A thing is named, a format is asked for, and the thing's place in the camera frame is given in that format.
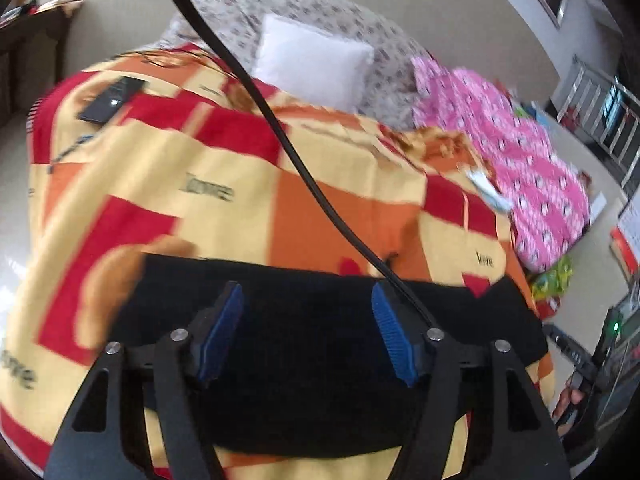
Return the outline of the right hand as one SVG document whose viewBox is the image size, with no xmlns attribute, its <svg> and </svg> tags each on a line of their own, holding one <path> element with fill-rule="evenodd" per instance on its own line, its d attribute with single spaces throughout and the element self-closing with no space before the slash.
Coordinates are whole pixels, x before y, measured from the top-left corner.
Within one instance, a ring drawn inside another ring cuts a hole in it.
<svg viewBox="0 0 640 480">
<path fill-rule="evenodd" d="M 582 398 L 585 396 L 585 393 L 580 391 L 579 389 L 575 389 L 572 387 L 565 387 L 559 396 L 558 403 L 555 405 L 554 410 L 552 411 L 552 419 L 555 423 L 556 431 L 560 436 L 564 436 L 572 424 L 567 422 L 566 424 L 560 425 L 559 420 L 565 414 L 565 412 L 574 405 L 577 405 Z"/>
</svg>

